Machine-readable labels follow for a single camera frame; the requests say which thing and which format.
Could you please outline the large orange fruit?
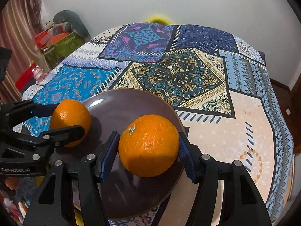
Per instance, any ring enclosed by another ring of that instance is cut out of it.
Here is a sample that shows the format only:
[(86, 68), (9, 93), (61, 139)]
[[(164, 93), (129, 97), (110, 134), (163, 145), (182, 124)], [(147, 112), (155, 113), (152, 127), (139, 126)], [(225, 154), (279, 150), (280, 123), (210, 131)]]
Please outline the large orange fruit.
[(122, 133), (118, 153), (130, 173), (151, 178), (168, 170), (178, 157), (179, 133), (171, 121), (160, 115), (144, 115)]

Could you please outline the pink toy figure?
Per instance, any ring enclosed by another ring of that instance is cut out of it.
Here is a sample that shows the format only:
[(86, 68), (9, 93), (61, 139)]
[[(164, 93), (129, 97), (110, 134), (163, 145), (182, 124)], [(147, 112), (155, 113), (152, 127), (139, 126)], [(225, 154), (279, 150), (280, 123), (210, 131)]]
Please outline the pink toy figure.
[(48, 73), (45, 73), (38, 65), (32, 69), (32, 73), (37, 84), (42, 82), (48, 76)]

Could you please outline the dark purple round plate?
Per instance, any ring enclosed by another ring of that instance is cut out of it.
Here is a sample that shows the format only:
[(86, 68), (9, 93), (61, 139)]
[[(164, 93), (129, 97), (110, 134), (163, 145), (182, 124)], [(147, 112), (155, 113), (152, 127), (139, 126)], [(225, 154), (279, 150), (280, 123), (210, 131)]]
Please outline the dark purple round plate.
[[(55, 149), (50, 162), (77, 162), (104, 144), (112, 131), (122, 134), (137, 118), (156, 114), (165, 117), (178, 131), (184, 127), (173, 108), (157, 96), (137, 89), (115, 89), (92, 96), (85, 101), (91, 115), (91, 127), (85, 139), (75, 147)], [(128, 172), (115, 158), (111, 173), (98, 185), (109, 219), (140, 216), (161, 204), (177, 184), (183, 171), (180, 159), (164, 173), (153, 178), (140, 178)]]

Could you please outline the green patterned box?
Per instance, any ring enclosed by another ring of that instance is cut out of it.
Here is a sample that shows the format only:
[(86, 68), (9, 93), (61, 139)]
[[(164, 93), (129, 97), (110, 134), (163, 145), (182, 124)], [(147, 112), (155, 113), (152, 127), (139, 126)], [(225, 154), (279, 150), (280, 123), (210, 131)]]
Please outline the green patterned box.
[(72, 32), (69, 33), (65, 38), (52, 45), (43, 54), (49, 67), (53, 69), (84, 43), (85, 40), (83, 37)]

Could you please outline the red orange boxes stack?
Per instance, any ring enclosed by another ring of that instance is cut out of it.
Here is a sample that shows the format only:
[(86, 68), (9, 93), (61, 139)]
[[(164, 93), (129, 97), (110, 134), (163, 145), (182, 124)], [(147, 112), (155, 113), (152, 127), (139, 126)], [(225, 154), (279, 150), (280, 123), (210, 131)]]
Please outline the red orange boxes stack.
[(69, 32), (66, 31), (64, 24), (54, 24), (49, 29), (42, 31), (35, 36), (36, 46), (43, 50), (50, 48), (60, 40), (64, 39)]

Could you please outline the pink striped curtain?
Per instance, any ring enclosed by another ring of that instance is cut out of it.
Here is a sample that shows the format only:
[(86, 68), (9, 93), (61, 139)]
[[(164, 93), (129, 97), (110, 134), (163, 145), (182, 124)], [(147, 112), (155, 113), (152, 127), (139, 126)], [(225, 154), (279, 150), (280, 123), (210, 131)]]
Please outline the pink striped curtain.
[(12, 51), (6, 76), (1, 82), (2, 102), (22, 99), (15, 82), (32, 61), (50, 71), (45, 56), (35, 43), (35, 36), (40, 32), (41, 0), (9, 0), (1, 11), (1, 47)]

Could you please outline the grey stuffed pillow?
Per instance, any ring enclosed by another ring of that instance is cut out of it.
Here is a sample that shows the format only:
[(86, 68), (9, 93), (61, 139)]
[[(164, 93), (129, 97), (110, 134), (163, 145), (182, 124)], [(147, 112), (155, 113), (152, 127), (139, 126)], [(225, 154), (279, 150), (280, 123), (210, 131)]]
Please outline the grey stuffed pillow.
[(53, 18), (54, 24), (65, 23), (65, 29), (68, 32), (76, 32), (82, 37), (88, 37), (89, 32), (84, 23), (74, 11), (62, 10), (58, 12)]

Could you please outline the patchwork patterned bedspread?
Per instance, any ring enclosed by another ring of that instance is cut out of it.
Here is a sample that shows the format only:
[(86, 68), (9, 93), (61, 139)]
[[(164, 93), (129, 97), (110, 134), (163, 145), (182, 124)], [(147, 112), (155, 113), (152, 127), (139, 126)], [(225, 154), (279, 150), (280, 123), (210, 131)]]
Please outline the patchwork patterned bedspread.
[(216, 160), (240, 160), (275, 222), (286, 203), (293, 139), (259, 52), (230, 33), (139, 22), (98, 34), (23, 99), (84, 101), (109, 90), (150, 92), (174, 107), (189, 140)]

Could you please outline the yellow object behind bed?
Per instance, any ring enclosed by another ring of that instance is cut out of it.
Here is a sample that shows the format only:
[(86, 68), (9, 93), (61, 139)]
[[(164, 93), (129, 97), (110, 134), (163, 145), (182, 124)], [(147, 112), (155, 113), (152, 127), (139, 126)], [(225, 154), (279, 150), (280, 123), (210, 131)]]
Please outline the yellow object behind bed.
[(157, 24), (163, 24), (163, 25), (173, 25), (173, 22), (167, 19), (164, 16), (161, 15), (154, 15), (147, 19), (147, 22), (149, 23), (157, 23)]

